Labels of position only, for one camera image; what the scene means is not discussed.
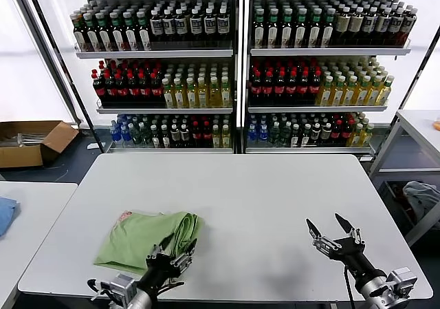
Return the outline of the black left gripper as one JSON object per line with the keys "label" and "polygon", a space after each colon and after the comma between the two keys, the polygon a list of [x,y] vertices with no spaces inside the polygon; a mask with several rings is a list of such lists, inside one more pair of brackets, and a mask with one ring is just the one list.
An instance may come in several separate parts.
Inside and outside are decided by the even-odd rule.
{"label": "black left gripper", "polygon": [[166,291],[183,286],[184,282],[179,281],[179,278],[193,261],[197,239],[175,259],[164,254],[170,242],[171,235],[153,245],[152,251],[146,257],[147,272],[136,283],[137,289],[147,293],[150,298],[157,298]]}

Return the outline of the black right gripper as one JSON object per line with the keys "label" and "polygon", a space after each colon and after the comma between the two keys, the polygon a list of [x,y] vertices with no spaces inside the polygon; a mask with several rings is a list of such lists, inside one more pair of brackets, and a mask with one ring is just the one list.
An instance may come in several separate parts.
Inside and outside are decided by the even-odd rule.
{"label": "black right gripper", "polygon": [[331,253],[332,260],[340,261],[348,268],[355,279],[356,290],[361,290],[376,277],[385,277],[385,272],[375,268],[364,255],[365,241],[362,239],[360,229],[355,228],[338,213],[335,214],[335,218],[346,233],[346,237],[335,241],[322,235],[314,223],[306,219],[313,246],[321,253]]}

